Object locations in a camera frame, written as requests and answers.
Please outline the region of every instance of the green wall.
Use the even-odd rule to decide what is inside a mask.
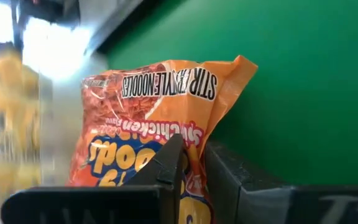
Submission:
[[[259,66],[213,139],[291,183],[358,184],[358,0],[170,0],[109,53]]]

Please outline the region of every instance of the orange noodle package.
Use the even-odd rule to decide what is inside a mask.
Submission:
[[[203,149],[256,70],[238,56],[233,62],[167,60],[85,78],[83,129],[68,185],[125,184],[180,133],[186,151],[179,223],[214,223]]]

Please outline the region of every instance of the noodle bag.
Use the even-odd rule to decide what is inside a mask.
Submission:
[[[238,56],[233,62],[167,60],[85,78],[83,129],[68,185],[125,184],[180,133],[186,151],[179,223],[214,223],[204,145],[256,70]]]

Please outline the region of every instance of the green background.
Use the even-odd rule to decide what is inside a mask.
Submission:
[[[286,181],[358,184],[358,1],[165,1],[109,51],[259,66],[211,138]]]

